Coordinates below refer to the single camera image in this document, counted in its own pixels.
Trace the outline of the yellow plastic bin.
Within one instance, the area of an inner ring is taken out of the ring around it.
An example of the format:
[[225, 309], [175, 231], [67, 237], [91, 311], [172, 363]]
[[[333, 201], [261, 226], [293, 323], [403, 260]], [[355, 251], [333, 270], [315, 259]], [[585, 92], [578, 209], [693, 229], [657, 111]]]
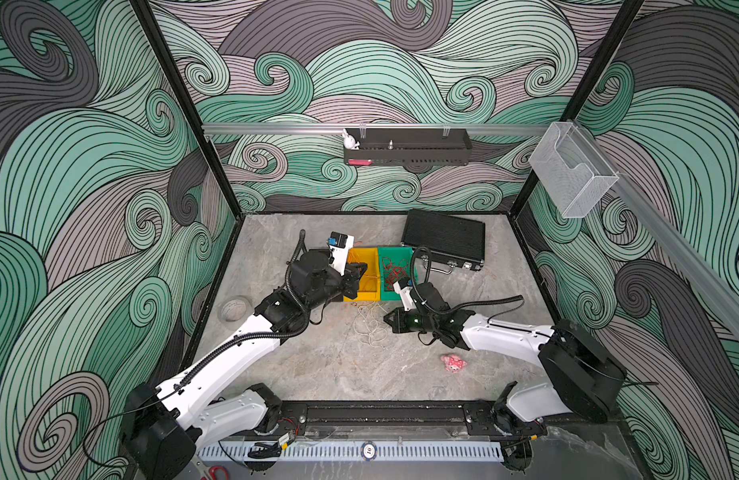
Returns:
[[347, 302], [378, 302], [381, 300], [381, 273], [379, 273], [377, 248], [353, 248], [350, 250], [348, 260], [350, 263], [367, 263], [368, 271], [362, 278], [358, 298], [344, 298], [344, 300]]

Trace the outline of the black corner frame post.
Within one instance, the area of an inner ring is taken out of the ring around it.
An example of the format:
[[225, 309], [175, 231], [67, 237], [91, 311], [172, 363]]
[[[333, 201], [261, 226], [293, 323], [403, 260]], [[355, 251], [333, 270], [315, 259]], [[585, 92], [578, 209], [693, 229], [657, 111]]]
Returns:
[[[619, 8], [615, 19], [609, 28], [609, 31], [601, 40], [601, 44], [599, 44], [599, 47], [595, 52], [595, 56], [593, 56], [593, 61], [589, 64], [581, 83], [577, 86], [573, 97], [569, 100], [567, 108], [565, 108], [565, 111], [561, 116], [561, 120], [558, 122], [573, 121], [577, 123], [577, 116], [581, 114], [581, 110], [583, 110], [585, 102], [587, 102], [589, 96], [593, 93], [593, 90], [595, 90], [597, 84], [599, 84], [601, 78], [605, 75], [607, 68], [609, 68], [609, 64], [611, 64], [611, 60], [613, 60], [613, 56], [617, 53], [621, 42], [623, 42], [623, 38], [625, 38], [627, 30], [629, 30], [633, 20], [637, 17], [641, 6], [643, 6], [641, 1], [623, 2], [623, 5]], [[535, 188], [539, 185], [541, 185], [541, 183], [539, 183], [539, 178], [537, 178], [537, 175], [535, 175], [535, 172], [533, 172], [532, 169], [523, 189], [519, 192], [519, 196], [517, 196], [517, 199], [513, 202], [513, 207], [511, 208], [511, 212], [509, 212], [509, 217], [511, 217], [511, 219], [516, 220], [519, 218], [523, 208], [527, 206], [527, 202], [529, 202], [531, 194], [533, 194]]]
[[199, 148], [209, 165], [215, 180], [219, 184], [221, 194], [223, 194], [235, 220], [242, 221], [244, 214], [242, 213], [239, 202], [233, 192], [233, 188], [227, 175], [225, 174], [223, 163], [219, 158], [217, 149], [213, 143], [205, 136], [203, 123], [199, 112], [191, 100], [188, 88], [183, 82], [181, 73], [177, 66], [176, 60], [173, 58], [172, 52], [167, 44], [167, 39], [159, 26], [159, 22], [155, 16], [151, 3], [146, 0], [132, 0], [131, 6], [143, 28], [145, 36], [151, 45], [151, 48], [168, 80], [171, 90], [177, 96], [177, 102], [184, 114], [191, 132], [195, 140], [197, 140]]

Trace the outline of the small white figurine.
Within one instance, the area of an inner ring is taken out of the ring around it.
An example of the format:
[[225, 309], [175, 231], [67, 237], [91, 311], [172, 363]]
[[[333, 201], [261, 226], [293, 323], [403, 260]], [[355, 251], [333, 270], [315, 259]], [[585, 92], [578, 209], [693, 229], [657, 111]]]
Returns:
[[361, 143], [357, 140], [357, 138], [355, 138], [355, 136], [349, 134], [349, 131], [347, 129], [344, 129], [342, 131], [342, 137], [345, 149], [358, 150], [360, 148]]

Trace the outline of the black wall shelf tray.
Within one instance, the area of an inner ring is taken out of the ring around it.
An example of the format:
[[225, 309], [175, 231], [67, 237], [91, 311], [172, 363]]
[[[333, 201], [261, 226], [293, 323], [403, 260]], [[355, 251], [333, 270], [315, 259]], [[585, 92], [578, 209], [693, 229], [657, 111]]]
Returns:
[[473, 142], [465, 129], [453, 129], [445, 134], [423, 129], [372, 129], [365, 135], [361, 135], [357, 129], [348, 131], [361, 146], [358, 150], [344, 148], [347, 165], [351, 159], [365, 159], [373, 161], [371, 166], [462, 166], [469, 163], [473, 153]]

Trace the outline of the black corner frame post left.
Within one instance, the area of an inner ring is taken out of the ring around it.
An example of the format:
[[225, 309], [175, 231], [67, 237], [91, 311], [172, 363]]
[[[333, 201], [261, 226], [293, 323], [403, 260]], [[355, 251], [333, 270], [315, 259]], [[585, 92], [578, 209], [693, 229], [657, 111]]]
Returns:
[[191, 100], [188, 88], [183, 82], [181, 73], [177, 66], [176, 60], [173, 58], [172, 52], [167, 44], [167, 39], [159, 26], [159, 22], [155, 16], [151, 3], [146, 0], [132, 0], [131, 6], [143, 28], [145, 36], [151, 45], [151, 48], [168, 80], [171, 90], [177, 96], [177, 102], [184, 114], [191, 132], [195, 140], [197, 140], [199, 148], [209, 165], [215, 180], [219, 184], [221, 194], [223, 194], [235, 220], [242, 221], [244, 214], [242, 213], [239, 202], [233, 192], [233, 188], [227, 175], [225, 174], [223, 163], [219, 158], [217, 149], [213, 143], [205, 136], [203, 123], [199, 112]]

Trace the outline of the pink crumpled object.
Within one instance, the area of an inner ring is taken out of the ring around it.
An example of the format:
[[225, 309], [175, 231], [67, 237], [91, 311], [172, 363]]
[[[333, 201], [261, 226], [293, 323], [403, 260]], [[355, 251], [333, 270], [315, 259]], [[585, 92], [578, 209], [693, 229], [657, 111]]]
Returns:
[[445, 354], [439, 359], [445, 365], [445, 369], [451, 373], [461, 372], [467, 367], [467, 361], [455, 354]]

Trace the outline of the red handled scissors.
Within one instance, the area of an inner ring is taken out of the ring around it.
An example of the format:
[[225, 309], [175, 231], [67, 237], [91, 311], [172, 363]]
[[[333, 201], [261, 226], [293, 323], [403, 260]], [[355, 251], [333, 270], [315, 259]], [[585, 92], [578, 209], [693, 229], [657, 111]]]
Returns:
[[208, 470], [209, 480], [230, 480], [230, 474], [227, 468], [221, 465], [212, 466]]

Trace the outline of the aluminium wall rail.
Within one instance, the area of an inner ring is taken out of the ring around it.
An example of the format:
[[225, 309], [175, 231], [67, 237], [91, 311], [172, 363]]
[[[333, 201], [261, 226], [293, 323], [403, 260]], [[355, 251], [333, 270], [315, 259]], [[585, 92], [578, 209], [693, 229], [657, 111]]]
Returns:
[[204, 123], [203, 132], [219, 135], [341, 135], [344, 130], [357, 129], [361, 135], [372, 129], [437, 130], [443, 134], [453, 129], [465, 129], [475, 136], [542, 136], [549, 124], [367, 124], [367, 123]]

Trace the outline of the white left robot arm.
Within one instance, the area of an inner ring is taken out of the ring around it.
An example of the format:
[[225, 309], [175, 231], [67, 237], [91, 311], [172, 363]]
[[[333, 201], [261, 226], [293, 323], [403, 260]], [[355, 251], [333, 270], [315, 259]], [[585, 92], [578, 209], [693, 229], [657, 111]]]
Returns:
[[198, 451], [242, 430], [268, 433], [279, 423], [281, 400], [264, 384], [225, 401], [218, 396], [242, 373], [287, 340], [303, 334], [314, 309], [336, 298], [355, 299], [368, 271], [348, 248], [297, 247], [283, 286], [255, 307], [221, 345], [156, 386], [128, 395], [120, 441], [148, 479], [173, 479]]

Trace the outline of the black corner frame post right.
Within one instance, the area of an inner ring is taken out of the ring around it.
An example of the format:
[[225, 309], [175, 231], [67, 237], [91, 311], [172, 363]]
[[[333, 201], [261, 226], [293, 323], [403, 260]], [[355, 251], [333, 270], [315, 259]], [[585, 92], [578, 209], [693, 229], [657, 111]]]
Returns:
[[[637, 17], [641, 6], [643, 6], [641, 1], [623, 2], [623, 5], [619, 8], [615, 19], [609, 28], [609, 31], [601, 40], [601, 44], [599, 44], [599, 47], [595, 52], [595, 56], [593, 56], [593, 61], [589, 64], [581, 83], [577, 86], [573, 97], [569, 100], [567, 108], [565, 108], [565, 111], [561, 116], [561, 120], [558, 122], [573, 121], [577, 123], [577, 116], [581, 114], [581, 110], [583, 110], [585, 102], [587, 102], [589, 96], [593, 93], [593, 90], [595, 90], [597, 84], [599, 84], [601, 78], [605, 75], [607, 68], [609, 68], [609, 64], [611, 64], [611, 60], [613, 60], [613, 56], [617, 53], [621, 42], [623, 42], [623, 38], [625, 38], [627, 30], [629, 30], [633, 20]], [[541, 183], [539, 183], [539, 178], [537, 178], [537, 175], [535, 175], [535, 172], [533, 172], [532, 169], [523, 189], [519, 192], [519, 196], [517, 196], [517, 199], [513, 202], [513, 207], [511, 208], [511, 212], [509, 212], [509, 217], [511, 217], [511, 219], [516, 220], [519, 218], [523, 208], [527, 206], [527, 202], [529, 202], [531, 194], [533, 194], [535, 188], [539, 185], [541, 185]]]

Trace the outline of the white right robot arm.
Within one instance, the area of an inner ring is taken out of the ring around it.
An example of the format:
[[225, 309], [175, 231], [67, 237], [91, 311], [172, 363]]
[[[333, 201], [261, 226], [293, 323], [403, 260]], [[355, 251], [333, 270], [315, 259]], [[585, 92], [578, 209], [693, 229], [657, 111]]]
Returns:
[[429, 333], [449, 348], [493, 352], [543, 369], [545, 381], [519, 391], [507, 388], [497, 402], [523, 423], [567, 413], [593, 423], [608, 422], [627, 380], [623, 363], [593, 334], [567, 322], [523, 325], [471, 310], [437, 320], [403, 307], [383, 322], [395, 334]]

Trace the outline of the green plastic bin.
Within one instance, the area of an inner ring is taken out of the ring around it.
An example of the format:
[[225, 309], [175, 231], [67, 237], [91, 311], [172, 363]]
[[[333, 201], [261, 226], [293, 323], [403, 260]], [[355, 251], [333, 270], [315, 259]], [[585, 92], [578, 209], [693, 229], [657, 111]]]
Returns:
[[402, 277], [409, 277], [411, 272], [411, 247], [380, 247], [379, 272], [381, 272], [381, 301], [399, 301], [399, 295], [393, 290], [393, 284]]

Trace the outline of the black ribbed carrying case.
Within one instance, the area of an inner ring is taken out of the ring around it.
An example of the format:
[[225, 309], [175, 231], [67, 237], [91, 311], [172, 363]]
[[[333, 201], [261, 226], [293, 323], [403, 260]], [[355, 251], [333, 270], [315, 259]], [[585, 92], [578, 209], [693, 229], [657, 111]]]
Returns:
[[401, 245], [429, 249], [423, 258], [453, 268], [479, 271], [485, 264], [485, 232], [479, 220], [425, 210], [411, 210], [405, 220]]

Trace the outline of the clear acrylic wall holder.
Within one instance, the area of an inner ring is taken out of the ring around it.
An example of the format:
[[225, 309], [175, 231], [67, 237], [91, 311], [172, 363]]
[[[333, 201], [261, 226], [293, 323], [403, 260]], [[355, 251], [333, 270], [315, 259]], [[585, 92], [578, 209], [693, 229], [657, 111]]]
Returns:
[[584, 218], [619, 180], [595, 137], [573, 122], [553, 122], [529, 158], [563, 218]]

